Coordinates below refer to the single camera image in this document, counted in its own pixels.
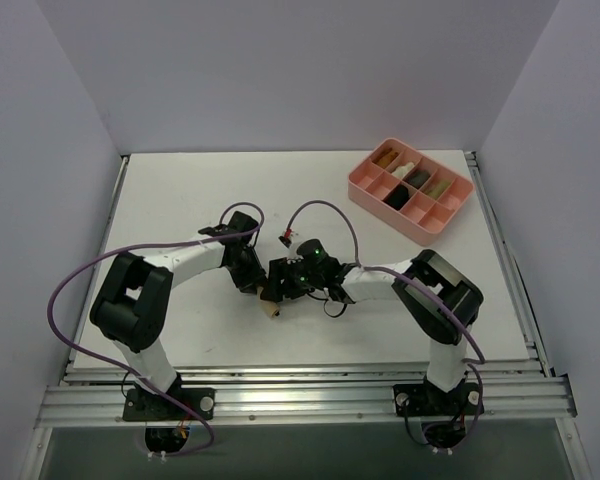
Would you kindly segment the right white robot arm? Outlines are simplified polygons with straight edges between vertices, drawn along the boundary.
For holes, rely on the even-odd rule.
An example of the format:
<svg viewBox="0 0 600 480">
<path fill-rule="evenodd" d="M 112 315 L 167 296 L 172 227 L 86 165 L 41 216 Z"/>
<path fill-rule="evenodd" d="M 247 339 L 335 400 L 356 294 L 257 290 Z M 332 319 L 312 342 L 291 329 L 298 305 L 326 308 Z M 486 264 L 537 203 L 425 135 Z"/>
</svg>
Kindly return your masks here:
<svg viewBox="0 0 600 480">
<path fill-rule="evenodd" d="M 470 329 L 484 301 L 470 280 L 431 249 L 411 260 L 365 267 L 339 261 L 317 239 L 283 244 L 288 253 L 269 262 L 262 299 L 280 303 L 321 291 L 342 305 L 401 302 L 430 339 L 425 403 L 444 413 L 459 402 L 467 346 L 476 344 Z"/>
</svg>

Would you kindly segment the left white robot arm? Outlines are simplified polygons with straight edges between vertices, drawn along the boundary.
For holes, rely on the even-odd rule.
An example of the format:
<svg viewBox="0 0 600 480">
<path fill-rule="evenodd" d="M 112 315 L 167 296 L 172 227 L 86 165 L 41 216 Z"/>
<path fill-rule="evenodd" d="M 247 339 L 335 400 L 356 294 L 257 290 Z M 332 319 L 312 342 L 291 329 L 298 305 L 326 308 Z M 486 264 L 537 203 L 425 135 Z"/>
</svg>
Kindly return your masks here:
<svg viewBox="0 0 600 480">
<path fill-rule="evenodd" d="M 145 405 L 159 419 L 182 405 L 181 377 L 167 358 L 160 336 L 172 290 L 207 271 L 224 269 L 243 294 L 258 296 L 266 273 L 252 245 L 260 224 L 236 211 L 228 223 L 205 227 L 184 242 L 153 255 L 115 255 L 92 304 L 89 318 L 123 354 Z"/>
</svg>

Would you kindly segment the beige underwear with navy trim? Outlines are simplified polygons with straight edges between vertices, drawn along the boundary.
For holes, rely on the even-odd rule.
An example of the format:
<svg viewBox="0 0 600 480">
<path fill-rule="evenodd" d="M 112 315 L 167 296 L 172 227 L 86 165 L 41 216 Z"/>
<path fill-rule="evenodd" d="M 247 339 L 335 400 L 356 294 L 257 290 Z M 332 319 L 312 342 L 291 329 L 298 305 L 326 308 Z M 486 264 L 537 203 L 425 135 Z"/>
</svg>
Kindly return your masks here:
<svg viewBox="0 0 600 480">
<path fill-rule="evenodd" d="M 277 303 L 266 300 L 263 297 L 263 292 L 264 292 L 264 288 L 259 286 L 257 288 L 257 297 L 258 297 L 260 308 L 268 318 L 274 319 L 280 315 L 280 307 Z"/>
</svg>

